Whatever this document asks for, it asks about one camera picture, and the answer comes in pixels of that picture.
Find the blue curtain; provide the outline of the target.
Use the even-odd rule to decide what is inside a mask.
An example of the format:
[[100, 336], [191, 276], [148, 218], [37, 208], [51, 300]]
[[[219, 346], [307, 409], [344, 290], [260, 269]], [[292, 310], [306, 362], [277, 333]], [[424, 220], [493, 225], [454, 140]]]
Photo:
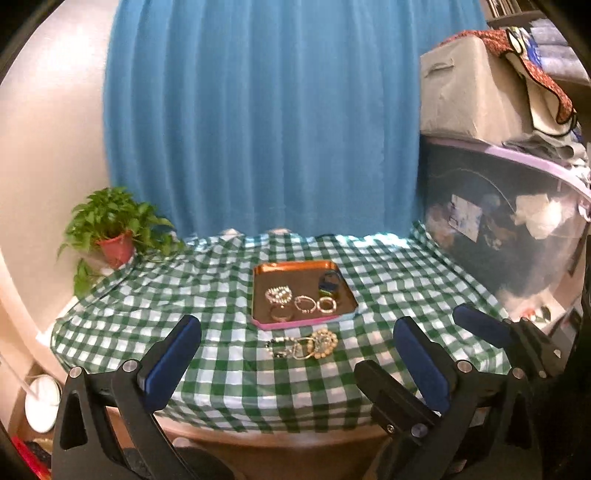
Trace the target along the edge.
[[406, 236], [420, 58], [477, 1], [123, 1], [103, 91], [113, 185], [179, 235]]

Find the green potted plant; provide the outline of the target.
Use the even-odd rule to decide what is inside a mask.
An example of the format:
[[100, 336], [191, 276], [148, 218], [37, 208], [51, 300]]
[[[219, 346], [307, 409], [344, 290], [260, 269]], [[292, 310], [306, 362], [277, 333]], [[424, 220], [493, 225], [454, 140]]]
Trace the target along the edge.
[[173, 224], [154, 205], [135, 200], [123, 187], [107, 187], [92, 192], [72, 209], [56, 255], [67, 249], [79, 254], [73, 293], [80, 299], [101, 277], [93, 260], [116, 270], [135, 255], [167, 258], [184, 248]]

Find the dark plastic storage bin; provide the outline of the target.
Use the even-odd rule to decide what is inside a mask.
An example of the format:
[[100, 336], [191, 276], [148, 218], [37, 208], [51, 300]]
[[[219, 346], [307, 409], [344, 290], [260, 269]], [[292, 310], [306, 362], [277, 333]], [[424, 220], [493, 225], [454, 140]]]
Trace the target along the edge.
[[514, 319], [574, 298], [555, 293], [576, 269], [590, 189], [550, 160], [476, 141], [423, 136], [424, 222], [431, 237]]

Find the pink copper metal tray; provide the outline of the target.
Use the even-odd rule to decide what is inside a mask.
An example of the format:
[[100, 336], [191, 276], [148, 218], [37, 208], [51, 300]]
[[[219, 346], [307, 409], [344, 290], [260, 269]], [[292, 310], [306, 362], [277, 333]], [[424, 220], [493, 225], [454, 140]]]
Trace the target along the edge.
[[[318, 278], [327, 270], [342, 274], [338, 264], [329, 260], [263, 263], [254, 267], [250, 308], [253, 325], [270, 331], [352, 319], [359, 304], [344, 275], [338, 300], [318, 296]], [[293, 319], [286, 323], [273, 322], [270, 319], [273, 305], [293, 307]]]

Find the black green smart watch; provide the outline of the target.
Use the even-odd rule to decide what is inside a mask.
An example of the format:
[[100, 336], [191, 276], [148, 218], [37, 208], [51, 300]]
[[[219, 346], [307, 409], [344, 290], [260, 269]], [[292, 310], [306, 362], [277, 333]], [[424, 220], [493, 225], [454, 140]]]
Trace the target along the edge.
[[318, 296], [338, 300], [341, 296], [342, 274], [337, 270], [327, 270], [318, 278]]

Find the grey fabric storage box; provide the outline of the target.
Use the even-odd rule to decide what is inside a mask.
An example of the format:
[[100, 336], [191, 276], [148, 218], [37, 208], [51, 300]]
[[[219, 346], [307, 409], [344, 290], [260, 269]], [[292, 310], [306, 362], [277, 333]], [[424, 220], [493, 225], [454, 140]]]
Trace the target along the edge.
[[463, 37], [421, 56], [421, 132], [500, 145], [530, 134], [523, 80], [484, 42]]

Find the pearl bar brooch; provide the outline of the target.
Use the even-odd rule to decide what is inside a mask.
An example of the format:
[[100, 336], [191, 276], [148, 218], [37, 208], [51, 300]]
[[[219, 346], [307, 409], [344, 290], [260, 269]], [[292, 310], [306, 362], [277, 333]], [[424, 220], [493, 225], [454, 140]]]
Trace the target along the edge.
[[276, 323], [286, 323], [293, 319], [294, 308], [290, 305], [273, 305], [270, 308], [270, 319]]

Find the green white checkered tablecloth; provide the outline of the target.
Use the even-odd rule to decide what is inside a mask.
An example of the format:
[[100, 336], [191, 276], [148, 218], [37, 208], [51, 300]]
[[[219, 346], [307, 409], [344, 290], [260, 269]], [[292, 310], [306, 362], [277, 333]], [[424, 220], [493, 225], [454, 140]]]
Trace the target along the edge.
[[[349, 319], [329, 324], [338, 336], [324, 359], [280, 359], [252, 324], [252, 271], [265, 262], [331, 260], [356, 298]], [[201, 324], [201, 344], [164, 416], [226, 432], [325, 433], [370, 423], [370, 402], [353, 369], [379, 363], [405, 387], [413, 380], [392, 344], [394, 322], [410, 316], [457, 360], [504, 374], [503, 351], [458, 327], [452, 313], [469, 303], [496, 318], [497, 299], [449, 259], [425, 228], [407, 238], [294, 233], [193, 239], [170, 260], [135, 260], [102, 279], [52, 331], [65, 368], [90, 373], [140, 358], [185, 314]]]

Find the patterned red cloth bag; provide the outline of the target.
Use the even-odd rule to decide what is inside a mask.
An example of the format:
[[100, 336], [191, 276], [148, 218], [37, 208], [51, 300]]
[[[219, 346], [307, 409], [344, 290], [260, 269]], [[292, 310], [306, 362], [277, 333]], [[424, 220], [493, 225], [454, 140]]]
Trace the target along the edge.
[[489, 53], [506, 60], [524, 81], [534, 130], [559, 138], [570, 134], [577, 124], [577, 112], [570, 97], [548, 75], [530, 52], [531, 42], [520, 28], [464, 30], [442, 42], [461, 38], [480, 39]]

